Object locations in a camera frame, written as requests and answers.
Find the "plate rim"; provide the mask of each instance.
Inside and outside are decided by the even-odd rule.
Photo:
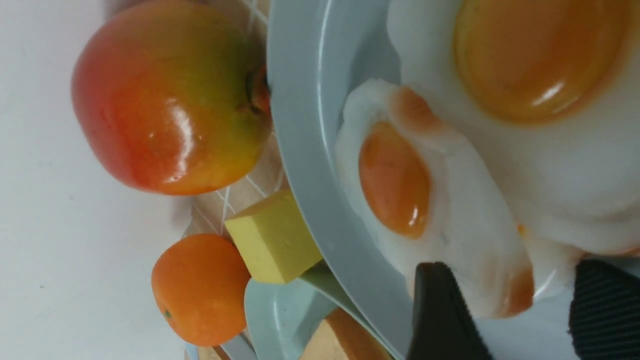
[[[349,275],[353,271],[350,264],[335,261],[340,258],[340,249],[334,239],[357,237],[358,231],[348,220],[352,210],[335,183],[333,154],[328,153],[326,134],[320,126],[323,54],[319,45],[324,40],[332,3],[333,0],[274,0],[271,4],[267,68],[276,138],[294,198],[325,261],[371,327],[395,353],[405,354],[411,340],[412,309],[398,309],[397,301],[384,299],[383,289],[367,290],[368,297],[375,299],[366,299],[356,291],[362,287],[362,278]],[[305,127],[303,123],[313,126]],[[387,279],[392,276],[382,271],[376,274],[379,275]]]

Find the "egg white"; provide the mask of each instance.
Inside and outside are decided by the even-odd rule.
[[[392,0],[388,34],[403,83],[474,144],[517,221],[595,254],[640,247],[640,45],[614,83],[559,122],[517,127],[464,89],[453,50],[463,0]]]
[[[335,145],[340,184],[355,213],[413,294],[419,263],[442,261],[454,272],[474,316],[515,315],[509,309],[517,282],[532,283],[531,263],[499,189],[473,146],[453,128],[409,131],[392,111],[399,87],[369,80],[346,100]],[[371,128],[387,121],[421,157],[431,176],[429,220],[416,240],[383,225],[369,207],[360,182],[360,149]]]

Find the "egg yolk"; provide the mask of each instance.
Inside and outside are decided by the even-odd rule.
[[[549,122],[611,76],[633,0],[465,0],[454,52],[467,90],[514,124]]]
[[[413,147],[391,124],[373,126],[360,149],[358,167],[365,198],[378,220],[407,238],[422,235],[431,179]]]

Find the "mango stem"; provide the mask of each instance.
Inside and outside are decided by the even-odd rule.
[[[247,74],[245,89],[251,111],[256,115],[265,114],[270,119],[271,91],[267,82],[267,67],[265,65]]]

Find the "white grid lines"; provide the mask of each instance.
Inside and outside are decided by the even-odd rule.
[[[253,187],[255,188],[255,190],[256,190],[258,193],[260,193],[260,195],[261,195],[262,197],[267,197],[267,194],[266,194],[266,193],[264,193],[264,192],[262,191],[262,189],[258,186],[258,184],[254,183],[254,182],[253,182],[253,180],[251,180],[251,178],[249,177],[249,175],[245,176],[245,178],[246,178],[246,180],[247,180],[251,185],[253,185]]]

